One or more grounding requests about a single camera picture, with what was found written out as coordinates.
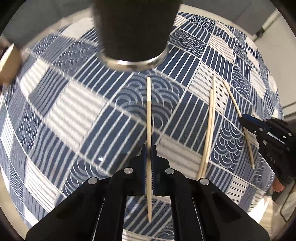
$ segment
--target blue and white patterned fabric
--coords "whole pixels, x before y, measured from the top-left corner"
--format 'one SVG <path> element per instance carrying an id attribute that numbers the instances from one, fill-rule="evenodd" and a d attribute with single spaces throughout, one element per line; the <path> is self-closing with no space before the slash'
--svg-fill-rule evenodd
<path id="1" fill-rule="evenodd" d="M 166 60 L 144 72 L 108 69 L 98 57 L 92 18 L 34 46 L 0 97 L 0 164 L 13 203 L 31 227 L 86 179 L 110 177 L 146 142 L 146 78 L 152 81 L 152 143 L 172 168 L 195 179 L 204 148 L 212 76 L 217 105 L 206 176 L 246 212 L 274 174 L 258 153 L 255 170 L 238 115 L 283 118 L 277 87 L 254 43 L 232 26 L 179 12 Z M 170 200 L 128 197 L 124 240 L 172 240 Z"/>

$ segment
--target wooden chopstick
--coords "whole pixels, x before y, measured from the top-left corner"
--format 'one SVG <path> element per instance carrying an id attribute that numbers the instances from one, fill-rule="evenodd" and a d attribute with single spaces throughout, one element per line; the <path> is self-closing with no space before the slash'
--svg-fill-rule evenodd
<path id="1" fill-rule="evenodd" d="M 237 114 L 239 115 L 239 117 L 242 117 L 242 114 L 241 114 L 240 109 L 239 109 L 239 107 L 237 105 L 237 102 L 235 101 L 235 98 L 233 97 L 233 94 L 230 91 L 229 84 L 225 80 L 223 80 L 223 84 L 225 85 L 225 88 L 227 89 L 228 94 L 230 95 L 230 98 L 232 99 L 232 102 L 233 102 L 233 104 L 235 106 L 235 109 L 237 110 Z M 255 169 L 254 157 L 253 157 L 253 153 L 252 153 L 251 142 L 250 142 L 248 130 L 246 128 L 244 128 L 244 127 L 243 127 L 243 130 L 244 130 L 244 134 L 246 136 L 246 140 L 247 140 L 247 144 L 248 144 L 249 155 L 250 155 L 250 159 L 251 159 L 251 166 L 252 166 L 252 168 L 254 170 Z"/>
<path id="2" fill-rule="evenodd" d="M 213 135 L 214 135 L 214 125 L 215 125 L 215 111 L 216 111 L 216 76 L 213 75 L 213 101 L 212 101 L 212 114 L 211 114 L 211 129 L 210 129 L 210 139 L 209 144 L 207 146 L 207 152 L 206 152 L 206 158 L 205 158 L 205 164 L 202 170 L 202 176 L 205 177 L 205 173 L 207 171 L 207 164 L 209 162 L 211 149 L 212 149 L 212 141 L 213 141 Z"/>
<path id="3" fill-rule="evenodd" d="M 207 134 L 205 138 L 205 146 L 200 161 L 200 168 L 197 173 L 197 180 L 204 177 L 207 170 L 208 159 L 212 148 L 214 122 L 215 122 L 215 106 L 216 106 L 216 77 L 213 75 L 213 89 L 210 90 L 210 102 L 209 102 L 209 117 L 207 122 Z"/>
<path id="4" fill-rule="evenodd" d="M 148 221 L 152 221 L 152 171 L 151 171 L 151 78 L 147 77 L 147 166 L 146 166 L 146 185 L 147 185 L 147 208 Z"/>

